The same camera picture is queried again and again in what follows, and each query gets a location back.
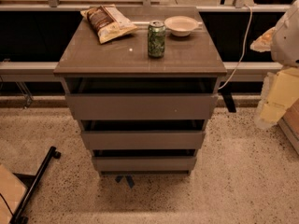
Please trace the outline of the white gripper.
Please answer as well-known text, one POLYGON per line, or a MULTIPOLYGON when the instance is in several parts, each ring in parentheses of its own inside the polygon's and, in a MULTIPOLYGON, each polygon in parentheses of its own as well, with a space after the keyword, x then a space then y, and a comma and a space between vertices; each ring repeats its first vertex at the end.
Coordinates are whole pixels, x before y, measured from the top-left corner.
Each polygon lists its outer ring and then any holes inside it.
MULTIPOLYGON (((270 51, 274 32, 274 27, 268 29, 251 43, 250 49, 257 52, 270 51)), ((255 125, 260 129, 276 125, 298 99, 298 68, 287 67, 275 74, 268 73, 263 81, 261 100, 256 109, 255 125)))

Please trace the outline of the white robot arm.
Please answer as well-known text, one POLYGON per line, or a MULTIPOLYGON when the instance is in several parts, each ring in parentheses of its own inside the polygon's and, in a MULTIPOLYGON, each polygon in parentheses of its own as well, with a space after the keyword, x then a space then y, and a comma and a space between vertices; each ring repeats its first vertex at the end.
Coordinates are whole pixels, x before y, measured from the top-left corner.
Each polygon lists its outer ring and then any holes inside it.
POLYGON ((265 77, 254 118, 257 127, 269 129, 299 98, 299 0, 292 3, 275 27, 253 41, 250 48, 270 51, 272 60, 282 65, 279 72, 265 77))

